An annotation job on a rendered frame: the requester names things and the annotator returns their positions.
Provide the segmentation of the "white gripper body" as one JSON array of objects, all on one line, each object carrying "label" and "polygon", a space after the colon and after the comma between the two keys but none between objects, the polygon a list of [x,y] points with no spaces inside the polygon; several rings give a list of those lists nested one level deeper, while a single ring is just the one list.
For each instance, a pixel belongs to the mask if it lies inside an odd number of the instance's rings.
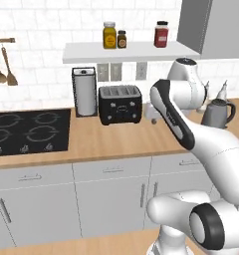
[{"label": "white gripper body", "polygon": [[146,103],[143,108],[143,115],[147,120],[157,120],[159,118],[158,111],[154,108],[152,103]]}]

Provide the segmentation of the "black toaster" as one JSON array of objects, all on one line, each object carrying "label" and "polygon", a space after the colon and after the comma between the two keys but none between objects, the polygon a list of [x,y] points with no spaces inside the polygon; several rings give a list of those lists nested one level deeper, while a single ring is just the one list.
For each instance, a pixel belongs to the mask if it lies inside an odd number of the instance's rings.
[{"label": "black toaster", "polygon": [[142,115],[142,95],[137,86],[120,85],[99,88],[99,116],[104,126],[138,124]]}]

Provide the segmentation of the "grey drawer front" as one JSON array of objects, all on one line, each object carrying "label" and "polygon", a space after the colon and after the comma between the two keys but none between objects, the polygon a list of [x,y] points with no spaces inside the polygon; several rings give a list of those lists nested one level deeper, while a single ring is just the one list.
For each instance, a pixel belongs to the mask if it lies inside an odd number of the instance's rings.
[{"label": "grey drawer front", "polygon": [[[149,175],[151,157],[121,158],[73,164],[75,181],[97,181],[104,179],[124,178]],[[103,173],[107,167],[122,167],[123,172]]]},{"label": "grey drawer front", "polygon": [[154,156],[151,160],[151,174],[202,171],[201,163],[195,165],[179,165],[182,160],[198,160],[192,153],[175,153]]},{"label": "grey drawer front", "polygon": [[[18,181],[24,175],[41,174],[42,179]],[[0,190],[41,185],[69,183],[73,181],[71,164],[53,164],[0,169]]]}]

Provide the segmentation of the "grey kettle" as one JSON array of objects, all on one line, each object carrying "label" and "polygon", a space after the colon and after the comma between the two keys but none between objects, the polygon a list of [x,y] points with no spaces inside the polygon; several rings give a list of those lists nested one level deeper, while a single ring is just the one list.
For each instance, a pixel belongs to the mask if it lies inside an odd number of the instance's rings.
[{"label": "grey kettle", "polygon": [[213,100],[204,112],[201,123],[213,128],[226,128],[236,114],[236,106],[221,99]]}]

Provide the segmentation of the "paper towel roll in holder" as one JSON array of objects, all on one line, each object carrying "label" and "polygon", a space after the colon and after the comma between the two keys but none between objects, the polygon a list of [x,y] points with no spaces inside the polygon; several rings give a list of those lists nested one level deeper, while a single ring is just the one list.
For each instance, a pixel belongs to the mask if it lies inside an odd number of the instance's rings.
[{"label": "paper towel roll in holder", "polygon": [[95,117],[97,109],[97,80],[94,67],[73,68],[72,84],[76,117]]}]

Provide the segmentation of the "small brown spice jar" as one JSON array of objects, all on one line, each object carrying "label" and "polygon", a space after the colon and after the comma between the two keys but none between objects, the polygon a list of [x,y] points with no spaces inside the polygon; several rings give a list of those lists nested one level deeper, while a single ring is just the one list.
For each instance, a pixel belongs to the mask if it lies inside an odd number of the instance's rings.
[{"label": "small brown spice jar", "polygon": [[126,47],[126,35],[125,30],[118,31],[118,48],[124,49]]}]

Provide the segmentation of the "red spice jar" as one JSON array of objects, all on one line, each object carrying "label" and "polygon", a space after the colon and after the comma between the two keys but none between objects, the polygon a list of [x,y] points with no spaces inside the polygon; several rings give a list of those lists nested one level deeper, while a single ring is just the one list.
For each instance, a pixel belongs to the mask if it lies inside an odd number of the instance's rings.
[{"label": "red spice jar", "polygon": [[165,48],[167,45],[168,23],[166,21],[158,21],[155,26],[154,42],[156,48]]}]

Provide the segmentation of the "grey pointed bottle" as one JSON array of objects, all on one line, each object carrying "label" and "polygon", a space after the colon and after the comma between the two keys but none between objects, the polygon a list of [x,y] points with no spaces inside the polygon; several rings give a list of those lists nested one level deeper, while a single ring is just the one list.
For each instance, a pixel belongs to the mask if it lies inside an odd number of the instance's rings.
[{"label": "grey pointed bottle", "polygon": [[220,93],[221,100],[227,101],[227,80],[224,82]]}]

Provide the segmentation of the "yellow spice jar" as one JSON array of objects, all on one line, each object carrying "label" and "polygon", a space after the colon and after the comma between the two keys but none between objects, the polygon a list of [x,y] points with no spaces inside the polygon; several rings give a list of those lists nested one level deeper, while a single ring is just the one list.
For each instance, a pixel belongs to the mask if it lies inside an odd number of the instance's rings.
[{"label": "yellow spice jar", "polygon": [[117,31],[115,22],[104,23],[103,43],[105,49],[115,49],[117,47]]}]

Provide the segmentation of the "black hob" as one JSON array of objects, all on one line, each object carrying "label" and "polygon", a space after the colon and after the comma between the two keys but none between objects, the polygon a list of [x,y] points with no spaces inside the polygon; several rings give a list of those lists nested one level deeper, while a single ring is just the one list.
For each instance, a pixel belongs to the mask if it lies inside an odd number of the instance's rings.
[{"label": "black hob", "polygon": [[0,156],[67,151],[70,109],[0,113]]}]

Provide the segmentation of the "wooden spatula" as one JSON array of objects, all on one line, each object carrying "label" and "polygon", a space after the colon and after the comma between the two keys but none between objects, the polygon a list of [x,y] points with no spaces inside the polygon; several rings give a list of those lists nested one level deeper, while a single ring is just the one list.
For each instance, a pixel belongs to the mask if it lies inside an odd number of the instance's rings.
[{"label": "wooden spatula", "polygon": [[9,86],[17,86],[18,82],[17,79],[15,78],[15,76],[12,74],[11,70],[10,70],[10,65],[9,65],[9,61],[8,61],[8,56],[7,56],[7,51],[4,47],[1,48],[2,51],[2,55],[6,64],[6,68],[7,68],[7,84]]}]

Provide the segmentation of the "grey wall socket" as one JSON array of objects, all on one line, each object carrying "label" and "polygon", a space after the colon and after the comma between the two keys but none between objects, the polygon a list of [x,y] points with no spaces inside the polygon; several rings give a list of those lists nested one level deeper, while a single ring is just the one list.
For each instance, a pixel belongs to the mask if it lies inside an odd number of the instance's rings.
[{"label": "grey wall socket", "polygon": [[117,82],[121,80],[122,63],[111,63],[111,80]]},{"label": "grey wall socket", "polygon": [[137,62],[136,71],[135,71],[135,79],[137,81],[144,81],[146,79],[146,72],[147,72],[147,62]]},{"label": "grey wall socket", "polygon": [[97,69],[98,69],[98,81],[107,82],[109,80],[109,65],[97,64]]}]

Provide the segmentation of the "white wall shelf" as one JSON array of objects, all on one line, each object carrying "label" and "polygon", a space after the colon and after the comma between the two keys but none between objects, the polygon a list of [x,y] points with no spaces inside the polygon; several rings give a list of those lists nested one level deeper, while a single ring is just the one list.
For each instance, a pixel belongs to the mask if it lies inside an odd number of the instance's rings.
[{"label": "white wall shelf", "polygon": [[166,48],[156,48],[152,42],[128,42],[125,49],[104,49],[100,42],[67,43],[63,63],[172,61],[181,57],[199,59],[200,54],[177,41],[169,42]]}]

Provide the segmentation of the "grey wall cupboard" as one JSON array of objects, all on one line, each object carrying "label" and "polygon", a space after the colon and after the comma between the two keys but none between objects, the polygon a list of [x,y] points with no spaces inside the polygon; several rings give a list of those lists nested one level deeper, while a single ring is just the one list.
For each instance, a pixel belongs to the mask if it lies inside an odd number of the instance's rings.
[{"label": "grey wall cupboard", "polygon": [[239,0],[182,0],[177,41],[202,59],[239,59]]}]

